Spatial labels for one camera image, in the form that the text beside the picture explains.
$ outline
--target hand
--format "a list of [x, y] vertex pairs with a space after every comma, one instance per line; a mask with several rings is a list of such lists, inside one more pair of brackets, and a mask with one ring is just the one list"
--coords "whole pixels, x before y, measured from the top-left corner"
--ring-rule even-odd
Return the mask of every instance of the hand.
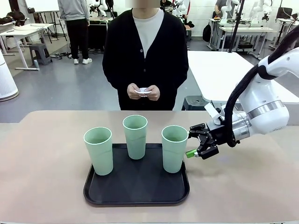
[[127, 88], [127, 93], [128, 96], [130, 97], [130, 99], [140, 99], [140, 94], [135, 92], [136, 91], [140, 91], [140, 89], [138, 88], [138, 86], [134, 83], [130, 84]]
[[152, 100], [152, 101], [158, 101], [159, 98], [160, 98], [160, 90], [157, 86], [155, 85], [151, 85], [149, 88], [147, 88], [145, 90], [145, 92], [149, 92], [151, 91], [151, 93], [149, 94], [146, 94], [147, 97], [149, 98], [149, 100]]

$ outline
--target green cup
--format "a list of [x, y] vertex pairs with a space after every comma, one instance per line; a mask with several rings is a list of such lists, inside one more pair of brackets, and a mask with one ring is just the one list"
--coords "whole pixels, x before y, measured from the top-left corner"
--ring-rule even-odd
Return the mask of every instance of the green cup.
[[95, 127], [84, 134], [84, 141], [97, 175], [113, 170], [112, 133], [106, 127]]
[[125, 129], [129, 157], [133, 160], [143, 158], [148, 120], [144, 116], [131, 115], [126, 117], [122, 124]]
[[180, 126], [168, 126], [162, 130], [163, 167], [168, 173], [177, 173], [182, 166], [188, 132]]

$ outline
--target stool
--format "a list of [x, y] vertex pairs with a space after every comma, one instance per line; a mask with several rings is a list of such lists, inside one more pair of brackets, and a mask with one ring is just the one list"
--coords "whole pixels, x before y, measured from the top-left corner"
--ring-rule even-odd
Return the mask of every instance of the stool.
[[192, 29], [188, 26], [188, 25], [185, 25], [186, 27], [186, 32], [187, 32], [187, 42], [189, 42], [191, 40], [191, 37], [192, 37]]
[[205, 105], [207, 105], [202, 96], [187, 96], [185, 97], [182, 111], [205, 111]]
[[43, 65], [47, 65], [52, 62], [46, 44], [44, 43], [36, 43], [29, 46], [30, 55], [32, 64], [34, 64], [34, 60], [37, 60], [38, 63], [42, 63]]

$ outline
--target white table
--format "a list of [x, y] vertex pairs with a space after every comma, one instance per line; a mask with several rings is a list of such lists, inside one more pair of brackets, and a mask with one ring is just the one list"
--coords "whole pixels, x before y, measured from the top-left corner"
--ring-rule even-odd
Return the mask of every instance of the white table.
[[[291, 20], [291, 19], [276, 19], [280, 22], [279, 31], [277, 32], [273, 45], [269, 45], [269, 47], [276, 48], [280, 43], [280, 40], [284, 39], [284, 37], [292, 30], [292, 28], [299, 25], [299, 21]], [[294, 42], [291, 46], [291, 49], [294, 49], [296, 42]]]
[[[5, 24], [0, 25], [0, 33], [11, 30], [14, 27], [15, 23], [16, 22], [14, 21], [14, 22], [9, 22], [9, 23], [5, 23]], [[3, 49], [3, 56], [13, 56], [13, 55], [15, 55], [15, 54], [7, 53], [6, 47], [5, 47], [4, 42], [2, 40], [2, 37], [0, 37], [0, 44], [1, 44], [1, 47]]]
[[90, 17], [89, 21], [99, 21], [99, 24], [90, 24], [91, 26], [106, 26], [108, 30], [108, 23], [112, 21], [113, 18], [108, 17]]
[[25, 37], [32, 36], [34, 34], [40, 33], [41, 36], [42, 36], [41, 41], [42, 41], [42, 43], [45, 43], [44, 42], [45, 38], [44, 38], [43, 32], [44, 32], [45, 29], [47, 29], [51, 26], [53, 26], [53, 24], [43, 24], [42, 26], [39, 26], [39, 27], [32, 26], [31, 24], [27, 24], [27, 25], [22, 26], [22, 27], [23, 28], [28, 28], [29, 30], [14, 30], [14, 29], [11, 29], [11, 30], [6, 31], [4, 33], [0, 33], [1, 37], [6, 37], [6, 36], [13, 36], [14, 37], [14, 41], [16, 43], [16, 46], [17, 46], [18, 51], [19, 51], [20, 56], [21, 56], [21, 60], [22, 60], [23, 65], [24, 65], [24, 68], [15, 68], [16, 70], [34, 70], [34, 71], [39, 70], [37, 68], [29, 68], [27, 66], [26, 60], [24, 58], [22, 49], [20, 48], [20, 46], [18, 44], [18, 41], [25, 38]]
[[[220, 49], [220, 42], [222, 39], [222, 30], [220, 30], [220, 27], [227, 27], [230, 28], [230, 31], [233, 31], [233, 28], [235, 27], [235, 23], [226, 23], [222, 24], [220, 23], [221, 20], [215, 20], [215, 19], [209, 19], [211, 21], [212, 25], [212, 33], [210, 42], [207, 45], [209, 49], [219, 51]], [[239, 24], [239, 27], [262, 27], [262, 25], [251, 25], [250, 23], [246, 24]]]
[[[188, 51], [189, 66], [207, 102], [227, 103], [240, 80], [253, 67], [237, 53]], [[272, 80], [285, 104], [299, 104], [299, 98]]]
[[[234, 31], [232, 31], [232, 28], [228, 28], [228, 27], [220, 27], [220, 29], [223, 31], [223, 41], [222, 41], [222, 48], [221, 48], [221, 51], [223, 51], [226, 37], [233, 36]], [[263, 45], [266, 40], [266, 34], [274, 33], [274, 32], [276, 32], [276, 31], [271, 28], [267, 28], [267, 27], [239, 27], [237, 30], [237, 33], [236, 33], [236, 36], [238, 37], [238, 39], [236, 41], [236, 48], [239, 45], [241, 36], [252, 36], [252, 37], [256, 37], [256, 39], [253, 43], [253, 50], [251, 52], [255, 52], [257, 49], [258, 41], [259, 41], [260, 37], [263, 36], [262, 47], [259, 50], [259, 53], [257, 54], [257, 56], [254, 55], [256, 58], [259, 58], [259, 55], [261, 54]]]

